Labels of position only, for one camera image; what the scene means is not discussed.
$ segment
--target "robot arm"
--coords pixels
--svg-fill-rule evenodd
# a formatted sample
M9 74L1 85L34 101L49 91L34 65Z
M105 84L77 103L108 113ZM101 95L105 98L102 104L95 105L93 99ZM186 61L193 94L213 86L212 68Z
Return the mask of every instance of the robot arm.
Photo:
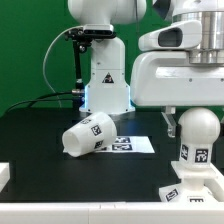
M71 15L84 24L128 24L141 19L146 11L145 0L68 0Z

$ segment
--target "warning label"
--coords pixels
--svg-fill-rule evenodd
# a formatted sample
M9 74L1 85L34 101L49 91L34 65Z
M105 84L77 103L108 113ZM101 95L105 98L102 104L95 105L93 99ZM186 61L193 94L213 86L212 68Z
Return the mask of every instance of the warning label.
M105 79L103 80L103 83L110 83L110 84L114 83L114 80L109 72L108 72L107 76L105 77Z

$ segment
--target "white cylinder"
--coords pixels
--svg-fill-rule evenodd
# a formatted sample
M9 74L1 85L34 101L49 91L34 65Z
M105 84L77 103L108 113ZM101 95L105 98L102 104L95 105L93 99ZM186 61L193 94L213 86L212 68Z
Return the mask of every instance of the white cylinder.
M82 120L62 136L64 152L78 157L109 145L117 137L113 120L105 113L98 112Z

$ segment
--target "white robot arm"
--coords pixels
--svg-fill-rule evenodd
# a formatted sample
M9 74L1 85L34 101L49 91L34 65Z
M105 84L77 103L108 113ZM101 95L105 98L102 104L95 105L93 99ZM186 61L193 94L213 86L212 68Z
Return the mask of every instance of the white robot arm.
M134 111L125 81L125 46L115 38L112 24L140 20L146 11L146 0L68 0L68 7L83 26L80 37L91 38L91 80L80 111L110 115Z
M85 24L129 24L141 19L146 11L142 0L68 0L71 15Z

